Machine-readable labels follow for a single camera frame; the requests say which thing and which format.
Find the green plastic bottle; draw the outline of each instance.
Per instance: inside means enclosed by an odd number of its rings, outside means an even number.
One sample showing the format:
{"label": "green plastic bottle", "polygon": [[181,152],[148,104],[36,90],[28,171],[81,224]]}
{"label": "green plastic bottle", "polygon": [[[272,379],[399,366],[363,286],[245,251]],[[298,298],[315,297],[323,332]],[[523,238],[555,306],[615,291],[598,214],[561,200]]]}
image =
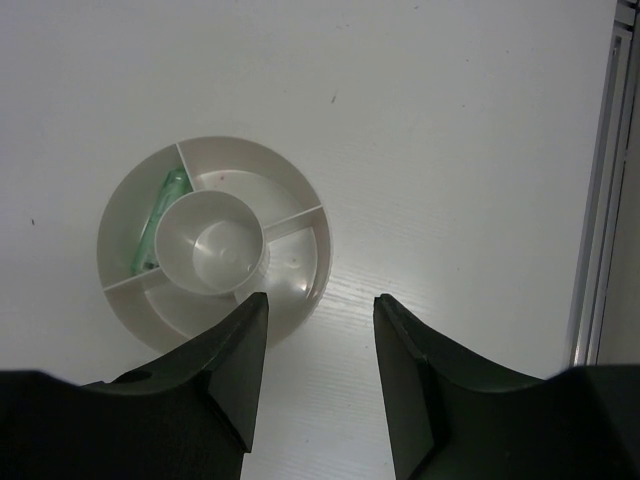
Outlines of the green plastic bottle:
{"label": "green plastic bottle", "polygon": [[184,168],[176,168],[169,172],[162,184],[158,199],[151,210],[151,215],[144,227],[144,232],[142,232],[142,238],[136,250],[136,256],[131,264],[132,275],[140,275],[141,273],[158,267],[154,245],[158,222],[162,214],[164,214],[177,199],[192,191],[191,182],[189,182],[189,177]]}

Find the round plastic tray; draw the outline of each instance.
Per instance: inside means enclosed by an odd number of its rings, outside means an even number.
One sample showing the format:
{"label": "round plastic tray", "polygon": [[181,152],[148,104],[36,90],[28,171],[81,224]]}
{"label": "round plastic tray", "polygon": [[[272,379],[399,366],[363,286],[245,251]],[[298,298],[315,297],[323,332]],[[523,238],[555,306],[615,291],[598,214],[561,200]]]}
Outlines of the round plastic tray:
{"label": "round plastic tray", "polygon": [[[159,187],[180,166],[194,192],[232,195],[258,219],[268,264],[250,287],[222,296],[190,292],[169,280],[162,262],[131,276]],[[113,311],[150,347],[160,352],[175,348],[221,321],[254,291],[268,294],[268,343],[273,345],[308,318],[320,300],[331,268],[331,237],[318,195],[285,158],[246,140],[203,137],[153,154],[125,177],[102,216],[97,256],[100,282]]]}

